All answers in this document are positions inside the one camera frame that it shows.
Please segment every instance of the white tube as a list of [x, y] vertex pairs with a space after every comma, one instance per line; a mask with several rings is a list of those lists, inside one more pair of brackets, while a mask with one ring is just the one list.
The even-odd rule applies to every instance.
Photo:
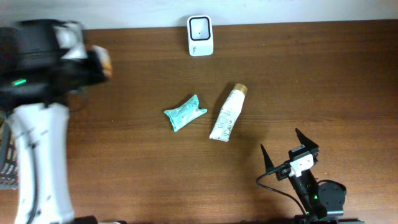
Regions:
[[234, 89], [226, 99], [213, 131], [210, 134], [210, 139], [228, 142], [231, 135], [232, 128], [235, 121], [242, 111], [243, 101], [248, 88], [242, 84], [236, 84]]

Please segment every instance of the white container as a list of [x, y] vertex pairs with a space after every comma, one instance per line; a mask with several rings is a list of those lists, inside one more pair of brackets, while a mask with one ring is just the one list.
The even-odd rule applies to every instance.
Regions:
[[239, 114], [241, 114], [244, 97], [248, 92], [248, 88], [243, 84], [236, 84], [234, 89], [226, 99], [213, 131], [210, 134], [210, 139], [220, 140], [224, 142], [229, 141], [232, 128]]
[[208, 16], [191, 16], [187, 20], [189, 54], [211, 55], [214, 51], [213, 26]]

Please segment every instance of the tan cap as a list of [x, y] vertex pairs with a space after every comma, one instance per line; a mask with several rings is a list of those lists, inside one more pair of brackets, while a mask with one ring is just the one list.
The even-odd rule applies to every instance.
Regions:
[[239, 91], [241, 91], [241, 92], [242, 92], [243, 94], [245, 94], [245, 95], [246, 95], [246, 93], [248, 92], [248, 88], [247, 88], [245, 85], [240, 84], [240, 83], [235, 84], [234, 90], [239, 90]]

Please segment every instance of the white backdrop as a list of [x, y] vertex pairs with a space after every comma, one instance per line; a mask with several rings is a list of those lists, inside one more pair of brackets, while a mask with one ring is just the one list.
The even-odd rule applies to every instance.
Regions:
[[214, 25], [398, 19], [398, 0], [0, 0], [0, 23], [78, 20], [89, 29], [184, 26], [194, 14]]

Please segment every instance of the green light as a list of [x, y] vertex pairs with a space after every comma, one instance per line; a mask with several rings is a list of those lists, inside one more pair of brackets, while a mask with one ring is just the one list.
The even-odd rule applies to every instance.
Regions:
[[24, 84], [25, 82], [26, 82], [26, 79], [21, 79], [21, 80], [14, 81], [12, 84], [14, 86], [18, 86], [18, 85]]

